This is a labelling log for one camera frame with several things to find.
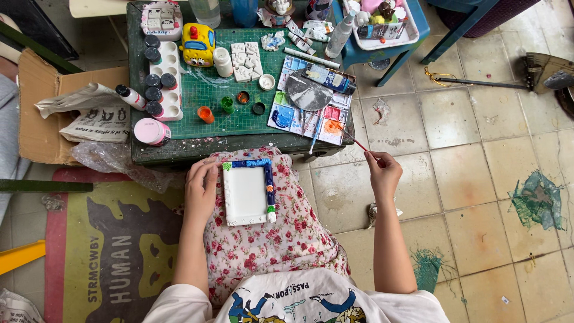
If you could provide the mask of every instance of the blue paint tube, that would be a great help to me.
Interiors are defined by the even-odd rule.
[[[303,76],[343,94],[352,95],[357,88],[357,84],[345,76],[314,64],[307,65]]]

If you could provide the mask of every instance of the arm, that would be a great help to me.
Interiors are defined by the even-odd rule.
[[[203,230],[215,207],[218,167],[206,158],[191,167],[185,185],[185,210],[172,284],[190,284],[209,297]]]
[[[409,294],[417,290],[413,266],[410,264],[393,201],[402,168],[386,152],[365,152],[371,170],[371,186],[377,204],[373,274],[375,291]],[[381,167],[375,157],[381,159]]]

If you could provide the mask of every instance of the floral skirt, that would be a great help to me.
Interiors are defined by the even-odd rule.
[[[207,222],[203,241],[209,267],[210,300],[221,306],[243,277],[277,271],[328,268],[351,274],[347,254],[311,209],[292,160],[275,147],[218,152],[219,162],[269,158],[273,165],[277,221],[227,226],[222,174],[218,175],[215,211]]]

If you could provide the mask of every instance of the gold string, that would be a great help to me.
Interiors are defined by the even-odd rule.
[[[442,75],[442,76],[448,76],[448,75],[450,75],[450,76],[454,77],[455,79],[458,79],[456,76],[454,76],[454,75],[452,75],[452,74],[430,73],[428,66],[425,66],[425,74],[429,76],[429,78],[430,78],[431,81],[437,83],[438,85],[442,85],[442,86],[446,86],[446,87],[452,86],[454,83],[451,83],[451,84],[449,84],[449,85],[442,84],[442,83],[440,83],[439,81],[437,81],[437,80],[435,79],[435,75]]]

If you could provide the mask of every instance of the round palette disc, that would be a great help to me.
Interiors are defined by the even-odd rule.
[[[309,112],[321,110],[331,101],[333,90],[301,76],[304,71],[304,68],[295,71],[287,78],[287,93],[301,109]]]

